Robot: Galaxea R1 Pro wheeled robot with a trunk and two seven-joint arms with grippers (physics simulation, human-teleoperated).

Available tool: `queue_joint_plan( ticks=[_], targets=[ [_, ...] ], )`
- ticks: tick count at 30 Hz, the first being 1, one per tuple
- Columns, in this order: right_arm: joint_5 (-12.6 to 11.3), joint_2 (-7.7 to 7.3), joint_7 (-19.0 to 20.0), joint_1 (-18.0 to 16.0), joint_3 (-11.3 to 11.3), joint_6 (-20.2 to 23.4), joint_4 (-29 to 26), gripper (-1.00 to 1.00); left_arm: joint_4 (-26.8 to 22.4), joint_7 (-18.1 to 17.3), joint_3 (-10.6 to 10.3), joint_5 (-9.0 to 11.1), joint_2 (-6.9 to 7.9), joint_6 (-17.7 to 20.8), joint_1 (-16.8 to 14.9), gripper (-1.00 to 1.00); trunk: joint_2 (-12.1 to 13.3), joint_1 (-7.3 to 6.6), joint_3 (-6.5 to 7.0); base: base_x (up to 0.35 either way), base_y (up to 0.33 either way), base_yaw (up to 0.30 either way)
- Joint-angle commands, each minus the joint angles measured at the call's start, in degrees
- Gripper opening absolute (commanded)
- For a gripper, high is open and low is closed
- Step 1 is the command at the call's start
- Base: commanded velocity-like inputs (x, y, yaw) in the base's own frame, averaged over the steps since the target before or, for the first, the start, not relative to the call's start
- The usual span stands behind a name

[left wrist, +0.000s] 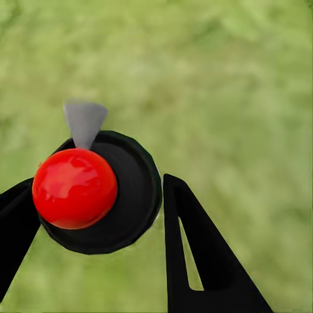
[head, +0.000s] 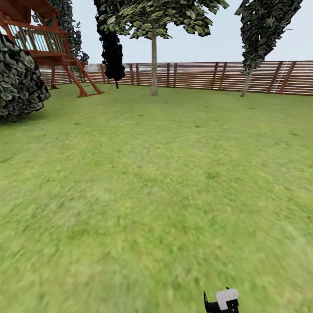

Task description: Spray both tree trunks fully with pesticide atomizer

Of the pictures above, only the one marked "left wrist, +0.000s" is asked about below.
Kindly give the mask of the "pesticide atomizer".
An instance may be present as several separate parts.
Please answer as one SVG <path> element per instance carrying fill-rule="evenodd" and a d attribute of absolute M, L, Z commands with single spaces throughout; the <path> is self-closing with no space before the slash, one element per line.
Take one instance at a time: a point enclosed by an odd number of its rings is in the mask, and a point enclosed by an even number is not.
<path fill-rule="evenodd" d="M 100 130 L 105 106 L 82 100 L 63 110 L 72 134 L 37 170 L 32 197 L 48 235 L 72 252 L 111 254 L 158 220 L 162 176 L 135 139 Z"/>

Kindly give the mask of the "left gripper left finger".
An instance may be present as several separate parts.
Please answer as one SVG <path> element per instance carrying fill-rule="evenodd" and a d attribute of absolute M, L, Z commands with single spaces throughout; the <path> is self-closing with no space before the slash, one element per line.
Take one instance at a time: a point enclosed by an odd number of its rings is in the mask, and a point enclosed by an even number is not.
<path fill-rule="evenodd" d="M 34 177 L 0 194 L 0 304 L 41 225 L 33 182 Z"/>

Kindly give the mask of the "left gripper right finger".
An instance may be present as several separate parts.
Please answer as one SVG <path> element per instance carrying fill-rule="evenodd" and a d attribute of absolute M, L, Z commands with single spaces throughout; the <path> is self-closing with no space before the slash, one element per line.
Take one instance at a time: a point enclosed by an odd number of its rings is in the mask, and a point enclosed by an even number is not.
<path fill-rule="evenodd" d="M 166 172 L 162 189 L 168 313 L 273 313 L 190 187 Z M 179 218 L 203 291 L 189 288 Z"/>

